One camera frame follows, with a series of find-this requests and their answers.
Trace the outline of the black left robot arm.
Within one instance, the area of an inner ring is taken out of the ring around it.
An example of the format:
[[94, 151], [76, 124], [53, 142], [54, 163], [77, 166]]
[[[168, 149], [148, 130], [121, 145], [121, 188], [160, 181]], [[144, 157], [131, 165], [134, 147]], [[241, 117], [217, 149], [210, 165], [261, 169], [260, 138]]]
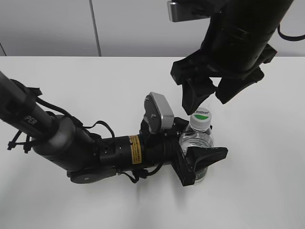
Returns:
[[190, 186], [201, 171], [226, 158], [225, 147], [191, 146], [183, 152], [180, 136], [188, 122], [175, 117], [166, 100], [149, 93], [137, 135], [102, 138], [66, 110], [40, 98], [39, 88], [0, 76], [0, 118], [17, 129], [8, 149], [22, 146], [63, 168], [76, 184], [124, 174], [133, 183], [171, 165], [181, 184]]

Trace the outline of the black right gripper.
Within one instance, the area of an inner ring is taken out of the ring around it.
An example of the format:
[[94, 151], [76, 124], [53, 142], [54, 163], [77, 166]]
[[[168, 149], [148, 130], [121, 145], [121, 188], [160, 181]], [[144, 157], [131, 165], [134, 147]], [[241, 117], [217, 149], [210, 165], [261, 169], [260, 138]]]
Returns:
[[[277, 54], [268, 44], [278, 25], [270, 1], [230, 0], [210, 18], [200, 49], [174, 62], [171, 69], [175, 82], [182, 84], [182, 107], [188, 115], [215, 91], [220, 102], [226, 104], [261, 81], [264, 73], [259, 65], [271, 62]], [[217, 89], [208, 77], [189, 78], [200, 71], [222, 77]]]

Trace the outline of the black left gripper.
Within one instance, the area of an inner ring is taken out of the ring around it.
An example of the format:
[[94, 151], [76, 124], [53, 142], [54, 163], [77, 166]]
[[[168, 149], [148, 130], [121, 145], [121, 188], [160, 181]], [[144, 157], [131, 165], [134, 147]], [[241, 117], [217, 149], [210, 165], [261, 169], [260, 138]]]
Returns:
[[189, 121], [175, 117], [171, 129], [160, 130], [156, 134], [149, 132], [148, 124], [141, 122], [140, 137], [143, 143], [142, 164], [139, 178], [156, 174], [162, 166], [171, 165], [183, 186], [192, 186], [195, 182], [194, 172], [198, 172], [216, 162], [226, 159], [226, 147], [204, 148], [192, 146], [187, 148], [186, 159], [183, 157], [179, 139]]

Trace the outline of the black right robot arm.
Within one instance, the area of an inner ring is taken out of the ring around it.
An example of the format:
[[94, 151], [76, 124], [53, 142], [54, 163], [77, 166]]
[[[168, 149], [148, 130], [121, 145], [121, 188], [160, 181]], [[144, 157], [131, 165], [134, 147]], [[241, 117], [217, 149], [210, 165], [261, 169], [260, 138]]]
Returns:
[[292, 5], [290, 0], [171, 0], [171, 21], [210, 20], [200, 49], [173, 63], [171, 76], [183, 89], [192, 114], [210, 95], [225, 104], [261, 81], [263, 63], [276, 50], [269, 40]]

